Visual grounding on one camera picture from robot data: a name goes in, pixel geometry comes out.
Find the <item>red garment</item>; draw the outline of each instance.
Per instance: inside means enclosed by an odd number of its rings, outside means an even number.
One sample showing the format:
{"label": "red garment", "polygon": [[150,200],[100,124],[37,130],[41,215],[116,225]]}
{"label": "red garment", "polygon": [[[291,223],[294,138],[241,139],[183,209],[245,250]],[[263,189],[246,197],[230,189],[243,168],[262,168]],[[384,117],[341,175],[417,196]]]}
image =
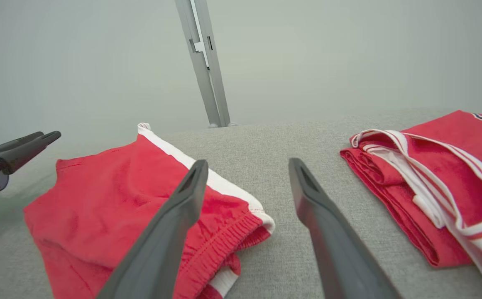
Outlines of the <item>red garment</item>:
{"label": "red garment", "polygon": [[[467,253],[482,273],[482,114],[457,111],[402,132],[366,130],[350,141],[342,157],[387,206],[401,207],[391,213],[429,263],[460,265]],[[376,181],[394,171],[408,192]],[[419,241],[421,233],[428,242]]]}
{"label": "red garment", "polygon": [[[94,298],[194,160],[138,125],[127,146],[56,163],[56,185],[24,209],[57,299]],[[240,274],[237,250],[274,221],[252,195],[208,172],[201,217],[188,231],[173,298],[222,298]]]}

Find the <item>gray fabric surface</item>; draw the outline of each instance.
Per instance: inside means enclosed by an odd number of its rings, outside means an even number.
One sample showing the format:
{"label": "gray fabric surface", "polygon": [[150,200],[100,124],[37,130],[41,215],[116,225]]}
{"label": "gray fabric surface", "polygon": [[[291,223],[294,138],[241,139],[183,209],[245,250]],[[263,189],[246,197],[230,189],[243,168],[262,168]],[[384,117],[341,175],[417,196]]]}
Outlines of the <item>gray fabric surface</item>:
{"label": "gray fabric surface", "polygon": [[[246,125],[161,136],[187,155],[207,159],[218,174],[258,198],[276,221],[269,240],[239,253],[242,274],[227,299],[323,297],[309,232],[294,211],[287,169],[290,157],[301,158],[311,169],[404,298],[482,298],[482,278],[475,267],[430,267],[339,156],[348,138],[361,130],[400,130],[448,112],[329,115],[323,123]],[[51,297],[21,209],[54,185],[55,159],[95,154],[118,145],[114,138],[66,148],[63,137],[12,176],[11,185],[0,193],[0,298]]]}

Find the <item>white wall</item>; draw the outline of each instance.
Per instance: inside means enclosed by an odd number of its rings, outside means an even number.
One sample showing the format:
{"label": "white wall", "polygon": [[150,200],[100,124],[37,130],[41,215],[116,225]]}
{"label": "white wall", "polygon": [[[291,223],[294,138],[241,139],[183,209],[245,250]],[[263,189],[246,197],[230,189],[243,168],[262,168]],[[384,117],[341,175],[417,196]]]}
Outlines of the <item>white wall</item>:
{"label": "white wall", "polygon": [[482,112],[482,0],[207,0],[231,120]]}
{"label": "white wall", "polygon": [[208,126],[174,0],[0,0],[0,142],[130,142],[141,121]]}

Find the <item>red fabric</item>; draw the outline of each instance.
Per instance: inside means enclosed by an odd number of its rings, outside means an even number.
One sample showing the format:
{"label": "red fabric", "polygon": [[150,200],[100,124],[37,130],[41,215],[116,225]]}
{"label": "red fabric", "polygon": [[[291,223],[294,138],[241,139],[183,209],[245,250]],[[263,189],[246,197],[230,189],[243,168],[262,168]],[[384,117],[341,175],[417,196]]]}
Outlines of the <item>red fabric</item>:
{"label": "red fabric", "polygon": [[[355,148],[341,151],[342,157],[385,203],[431,265],[469,263],[465,253],[468,250],[482,271],[482,114],[456,111],[402,132],[367,130],[350,141]],[[437,229],[429,221],[412,202],[414,193],[402,178],[392,179],[394,185],[382,180],[398,177],[399,173],[384,159],[363,151],[379,146],[388,149],[384,152],[391,151],[406,159],[414,176],[432,192],[432,200],[442,206],[449,221],[460,223],[460,227],[452,226],[450,230],[467,245],[461,246],[446,228]],[[421,242],[421,236],[427,242]]]}
{"label": "red fabric", "polygon": [[[55,298],[94,298],[187,171],[142,135],[127,146],[57,161],[56,185],[24,209]],[[210,187],[204,197],[186,238],[176,299],[217,298],[208,284],[216,271],[240,274],[234,252],[269,237],[246,201]]]}

